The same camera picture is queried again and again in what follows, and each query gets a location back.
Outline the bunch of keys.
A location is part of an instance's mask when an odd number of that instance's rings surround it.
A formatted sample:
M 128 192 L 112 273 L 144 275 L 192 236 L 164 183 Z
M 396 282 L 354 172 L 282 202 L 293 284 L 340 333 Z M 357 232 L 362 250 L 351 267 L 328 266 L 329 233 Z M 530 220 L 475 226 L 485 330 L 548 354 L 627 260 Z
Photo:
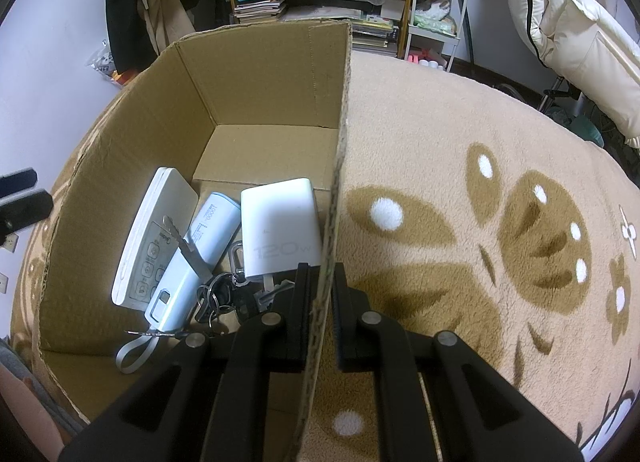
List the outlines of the bunch of keys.
M 216 273 L 206 260 L 218 257 L 216 247 L 222 243 L 218 235 L 209 232 L 204 247 L 198 248 L 192 233 L 180 235 L 167 216 L 163 223 L 178 242 L 178 251 L 145 314 L 151 331 L 160 336 L 178 337 L 192 321 L 215 329 L 220 317 L 229 312 L 244 322 L 270 309 L 278 294 L 294 287 L 291 279 L 276 283 L 272 275 L 267 275 L 264 281 L 248 280 L 240 260 L 243 252 L 240 241 L 226 249 L 230 269 Z

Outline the light blue power bank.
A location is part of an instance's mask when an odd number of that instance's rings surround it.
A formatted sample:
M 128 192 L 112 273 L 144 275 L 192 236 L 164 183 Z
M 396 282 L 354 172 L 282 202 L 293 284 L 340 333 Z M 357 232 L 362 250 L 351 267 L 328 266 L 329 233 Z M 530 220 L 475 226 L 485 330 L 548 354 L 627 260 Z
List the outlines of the light blue power bank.
M 213 280 L 214 270 L 240 224 L 240 205 L 227 195 L 210 193 L 180 235 L 178 248 L 152 293 L 144 312 L 149 329 L 117 352 L 115 364 L 120 372 L 136 372 L 161 338 L 182 331 L 196 306 L 198 289 Z

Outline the white remote control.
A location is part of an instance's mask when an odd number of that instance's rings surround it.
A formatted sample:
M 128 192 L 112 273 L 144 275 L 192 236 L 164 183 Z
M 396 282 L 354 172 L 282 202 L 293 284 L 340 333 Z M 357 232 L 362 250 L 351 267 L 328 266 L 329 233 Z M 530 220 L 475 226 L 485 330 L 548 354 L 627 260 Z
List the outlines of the white remote control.
M 163 277 L 177 242 L 163 225 L 169 217 L 186 231 L 198 195 L 176 168 L 160 167 L 146 189 L 120 256 L 112 285 L 116 306 L 145 311 Z

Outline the white 120W charger brick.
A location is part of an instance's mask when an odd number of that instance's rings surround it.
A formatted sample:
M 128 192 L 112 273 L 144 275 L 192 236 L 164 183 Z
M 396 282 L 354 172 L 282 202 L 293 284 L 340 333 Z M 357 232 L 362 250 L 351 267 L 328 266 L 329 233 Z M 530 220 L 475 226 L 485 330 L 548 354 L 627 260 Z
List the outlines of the white 120W charger brick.
M 300 263 L 321 263 L 319 218 L 307 178 L 243 190 L 241 231 L 246 278 L 292 271 Z

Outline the brown cardboard box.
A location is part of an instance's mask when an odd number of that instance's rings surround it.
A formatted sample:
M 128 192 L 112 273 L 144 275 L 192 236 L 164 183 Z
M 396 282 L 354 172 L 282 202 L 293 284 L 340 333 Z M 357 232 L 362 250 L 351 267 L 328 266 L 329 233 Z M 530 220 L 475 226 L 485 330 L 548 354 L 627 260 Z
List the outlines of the brown cardboard box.
M 86 428 L 172 349 L 137 375 L 115 366 L 143 320 L 112 303 L 112 284 L 157 168 L 176 168 L 199 197 L 304 177 L 320 213 L 321 263 L 303 369 L 270 376 L 262 460 L 296 458 L 334 266 L 349 58 L 344 22 L 199 32 L 168 47 L 96 120 L 61 178 L 35 321 L 37 372 Z

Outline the beige floral plush blanket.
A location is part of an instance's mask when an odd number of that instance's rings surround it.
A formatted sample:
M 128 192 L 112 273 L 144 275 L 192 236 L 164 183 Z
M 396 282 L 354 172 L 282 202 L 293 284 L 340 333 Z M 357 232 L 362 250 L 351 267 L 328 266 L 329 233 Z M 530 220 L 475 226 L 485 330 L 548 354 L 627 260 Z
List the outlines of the beige floral plush blanket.
M 600 458 L 639 398 L 639 191 L 615 159 L 477 82 L 354 54 L 337 258 L 408 330 L 458 333 Z M 12 344 L 37 372 L 50 220 Z

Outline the beige tote bag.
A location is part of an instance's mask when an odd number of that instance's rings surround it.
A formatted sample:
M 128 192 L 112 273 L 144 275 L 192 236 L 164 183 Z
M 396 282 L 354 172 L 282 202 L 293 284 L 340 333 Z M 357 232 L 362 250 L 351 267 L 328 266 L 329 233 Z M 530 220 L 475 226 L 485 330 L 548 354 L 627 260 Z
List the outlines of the beige tote bag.
M 138 12 L 156 55 L 196 32 L 188 11 L 200 0 L 138 0 Z

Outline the green plastic basin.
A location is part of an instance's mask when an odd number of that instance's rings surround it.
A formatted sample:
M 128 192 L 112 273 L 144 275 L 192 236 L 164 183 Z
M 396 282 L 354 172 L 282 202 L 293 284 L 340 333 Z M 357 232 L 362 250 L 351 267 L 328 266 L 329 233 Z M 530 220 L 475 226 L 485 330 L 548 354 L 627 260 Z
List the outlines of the green plastic basin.
M 590 119 L 584 115 L 574 116 L 563 110 L 562 107 L 552 106 L 544 112 L 552 121 L 570 130 L 582 140 L 592 142 L 599 148 L 604 147 L 604 139 L 601 131 Z

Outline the stack of books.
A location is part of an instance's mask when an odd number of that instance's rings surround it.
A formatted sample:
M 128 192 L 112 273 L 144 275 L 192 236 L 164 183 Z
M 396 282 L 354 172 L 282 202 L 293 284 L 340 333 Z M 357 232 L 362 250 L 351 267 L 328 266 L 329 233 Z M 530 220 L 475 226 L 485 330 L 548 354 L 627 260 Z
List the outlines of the stack of books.
M 404 0 L 253 0 L 237 4 L 239 24 L 272 21 L 349 21 L 356 50 L 398 53 Z

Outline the cream puffer coat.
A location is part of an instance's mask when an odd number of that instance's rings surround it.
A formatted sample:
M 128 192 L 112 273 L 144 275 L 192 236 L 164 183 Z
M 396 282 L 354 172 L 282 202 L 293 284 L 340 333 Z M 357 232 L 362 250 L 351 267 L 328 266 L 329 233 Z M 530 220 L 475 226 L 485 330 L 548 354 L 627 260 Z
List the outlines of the cream puffer coat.
M 518 36 L 639 146 L 639 23 L 624 0 L 508 0 Z

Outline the white metal trolley cart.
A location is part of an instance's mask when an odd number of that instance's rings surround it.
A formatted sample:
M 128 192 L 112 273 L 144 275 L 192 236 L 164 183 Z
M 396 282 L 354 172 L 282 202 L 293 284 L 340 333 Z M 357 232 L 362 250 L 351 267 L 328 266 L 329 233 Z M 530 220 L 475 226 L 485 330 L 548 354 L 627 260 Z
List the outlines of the white metal trolley cart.
M 449 72 L 460 44 L 468 0 L 410 0 L 404 58 Z

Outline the white wall socket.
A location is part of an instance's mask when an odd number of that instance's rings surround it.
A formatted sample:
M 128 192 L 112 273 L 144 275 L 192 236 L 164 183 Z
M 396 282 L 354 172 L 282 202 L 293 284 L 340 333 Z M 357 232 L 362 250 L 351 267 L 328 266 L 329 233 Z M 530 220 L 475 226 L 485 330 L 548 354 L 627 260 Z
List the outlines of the white wall socket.
M 4 240 L 2 247 L 9 251 L 10 253 L 14 253 L 17 247 L 18 235 L 16 233 L 11 233 Z

